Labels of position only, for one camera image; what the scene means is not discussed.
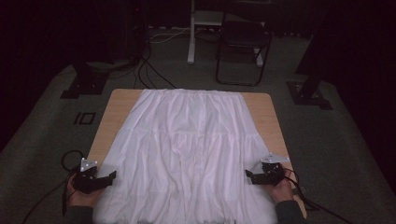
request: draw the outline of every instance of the white cloth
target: white cloth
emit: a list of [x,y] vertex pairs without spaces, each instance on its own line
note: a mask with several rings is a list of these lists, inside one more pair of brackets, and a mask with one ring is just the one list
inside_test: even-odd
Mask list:
[[276,223],[245,169],[268,154],[241,94],[144,90],[99,176],[117,171],[95,223]]

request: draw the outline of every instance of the gray carpet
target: gray carpet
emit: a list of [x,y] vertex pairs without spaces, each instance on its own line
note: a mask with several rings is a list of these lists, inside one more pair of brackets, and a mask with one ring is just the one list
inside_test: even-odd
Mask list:
[[[212,35],[198,35],[214,40]],[[173,38],[152,44],[149,62],[181,89],[267,92],[272,96],[294,170],[300,176],[305,196],[353,223],[396,223],[396,199],[381,175],[337,89],[320,84],[333,110],[295,105],[286,82],[304,81],[296,67],[309,44],[299,37],[276,38],[270,51],[265,77],[257,87],[220,85],[214,79],[216,45],[197,39],[195,64],[187,64],[189,39]],[[226,70],[231,64],[225,63]],[[233,66],[235,73],[259,72],[253,65]],[[146,67],[142,68],[143,79]],[[148,69],[159,89],[171,88]],[[32,206],[67,172],[62,155],[72,149],[90,150],[111,92],[134,87],[134,72],[110,74],[102,95],[82,95],[77,100],[60,99],[75,77],[71,66],[56,76],[7,147],[0,154],[0,223],[21,223]],[[144,86],[137,81],[137,89]],[[93,124],[74,124],[78,113],[96,113]],[[70,156],[67,164],[77,163]],[[63,189],[52,193],[27,223],[61,223]],[[343,223],[324,211],[308,212],[309,223]]]

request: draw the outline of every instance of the black device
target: black device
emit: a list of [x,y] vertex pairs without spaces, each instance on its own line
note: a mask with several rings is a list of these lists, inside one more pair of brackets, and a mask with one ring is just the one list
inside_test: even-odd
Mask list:
[[74,189],[90,194],[95,190],[113,185],[113,180],[116,178],[117,172],[114,171],[109,176],[97,178],[96,164],[96,161],[87,161],[84,158],[81,160],[80,168],[73,182]]
[[285,178],[285,171],[279,162],[262,162],[262,170],[263,174],[256,175],[249,170],[245,170],[247,177],[250,177],[252,184],[276,186],[283,178]]

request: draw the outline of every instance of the tripod base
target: tripod base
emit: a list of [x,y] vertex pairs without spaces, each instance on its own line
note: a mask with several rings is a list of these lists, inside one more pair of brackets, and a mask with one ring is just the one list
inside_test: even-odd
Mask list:
[[77,99],[80,95],[100,95],[106,85],[108,74],[97,74],[90,84],[81,84],[78,76],[74,79],[69,90],[64,91],[61,99]]
[[316,89],[312,95],[304,95],[302,82],[287,82],[290,95],[297,105],[318,105],[320,109],[332,110],[332,106],[328,100],[323,98],[319,89]]

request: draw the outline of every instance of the sleeve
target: sleeve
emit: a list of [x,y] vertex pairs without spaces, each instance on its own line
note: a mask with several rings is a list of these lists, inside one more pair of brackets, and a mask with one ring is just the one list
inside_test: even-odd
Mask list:
[[296,201],[290,200],[276,205],[278,224],[306,224],[306,220]]
[[92,224],[92,215],[92,207],[70,206],[64,215],[64,224]]

